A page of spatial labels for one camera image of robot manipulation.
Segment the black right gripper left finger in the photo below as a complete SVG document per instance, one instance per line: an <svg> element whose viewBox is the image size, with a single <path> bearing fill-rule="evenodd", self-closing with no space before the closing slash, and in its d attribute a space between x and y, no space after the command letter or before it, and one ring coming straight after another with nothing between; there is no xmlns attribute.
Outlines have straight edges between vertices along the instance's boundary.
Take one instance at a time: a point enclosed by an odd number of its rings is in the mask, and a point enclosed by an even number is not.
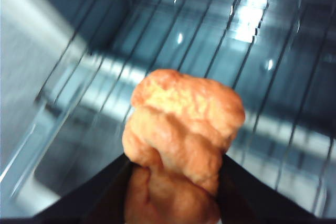
<svg viewBox="0 0 336 224"><path fill-rule="evenodd" d="M90 180L29 218L29 223L124 223L130 173L122 154Z"/></svg>

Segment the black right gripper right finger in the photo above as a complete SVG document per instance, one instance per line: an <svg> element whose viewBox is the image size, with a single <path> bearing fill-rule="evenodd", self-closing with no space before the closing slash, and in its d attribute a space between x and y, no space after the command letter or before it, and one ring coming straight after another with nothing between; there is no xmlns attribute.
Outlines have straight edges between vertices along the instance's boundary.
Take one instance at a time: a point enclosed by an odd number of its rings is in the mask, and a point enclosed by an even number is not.
<svg viewBox="0 0 336 224"><path fill-rule="evenodd" d="M222 223L335 223L318 218L262 183L226 154L217 202Z"/></svg>

